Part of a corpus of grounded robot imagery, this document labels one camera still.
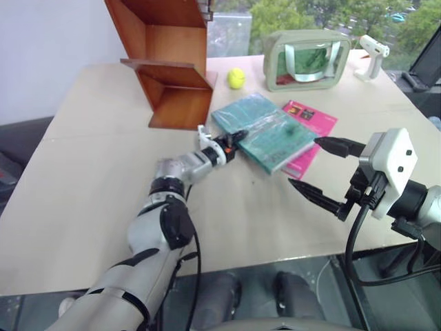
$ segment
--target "window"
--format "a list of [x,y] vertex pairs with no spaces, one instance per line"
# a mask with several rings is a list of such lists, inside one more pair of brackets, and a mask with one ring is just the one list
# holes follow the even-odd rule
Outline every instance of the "window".
[[441,0],[215,0],[213,9],[212,57],[262,54],[277,30],[328,28],[350,36],[354,48],[364,34],[388,45],[390,70],[408,70],[441,21]]

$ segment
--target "beige table surface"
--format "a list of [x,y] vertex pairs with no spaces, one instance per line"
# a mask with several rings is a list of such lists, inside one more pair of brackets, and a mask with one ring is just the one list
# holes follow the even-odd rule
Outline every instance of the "beige table surface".
[[[252,92],[283,106],[290,99],[339,118],[333,135],[367,142],[373,132],[406,127],[419,162],[412,178],[441,183],[441,134],[382,71],[372,82],[352,75],[367,66],[352,51],[340,83],[329,90],[266,90],[263,57],[208,59],[218,71],[210,110]],[[232,66],[247,76],[230,90]],[[133,71],[90,66],[79,75],[50,124],[0,218],[0,294],[90,287],[128,258],[126,228],[136,216],[155,163],[194,149],[195,132],[150,129],[150,107]],[[208,126],[218,132],[209,118]],[[320,151],[304,180],[343,200],[357,160]],[[201,239],[203,271],[343,252],[354,214],[343,223],[306,201],[277,173],[267,176],[244,156],[192,190],[189,210]],[[356,249],[405,243],[391,219],[367,219]],[[188,263],[182,274],[196,270]]]

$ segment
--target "tennis ball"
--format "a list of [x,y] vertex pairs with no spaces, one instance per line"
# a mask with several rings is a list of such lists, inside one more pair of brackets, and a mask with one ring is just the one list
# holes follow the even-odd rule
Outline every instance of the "tennis ball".
[[230,88],[241,88],[245,84],[245,73],[240,68],[233,68],[228,72],[227,80]]

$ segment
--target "book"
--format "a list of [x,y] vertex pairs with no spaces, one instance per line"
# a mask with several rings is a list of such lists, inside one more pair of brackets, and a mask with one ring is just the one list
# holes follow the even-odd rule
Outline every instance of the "book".
[[212,113],[216,124],[234,133],[248,130],[239,148],[272,174],[314,145],[317,134],[261,94],[253,93]]
[[[283,110],[320,137],[327,136],[337,123],[337,118],[292,100],[283,107]],[[293,158],[282,171],[295,179],[301,179],[319,149],[320,146],[315,145],[301,156]]]

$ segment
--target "pink book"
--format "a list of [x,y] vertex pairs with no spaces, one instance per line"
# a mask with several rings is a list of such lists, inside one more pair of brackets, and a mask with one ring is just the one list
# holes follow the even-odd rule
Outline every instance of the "pink book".
[[[327,136],[337,123],[337,118],[292,100],[283,107],[283,110],[320,137]],[[314,145],[300,157],[291,160],[282,171],[295,179],[301,179],[319,149],[319,145]]]

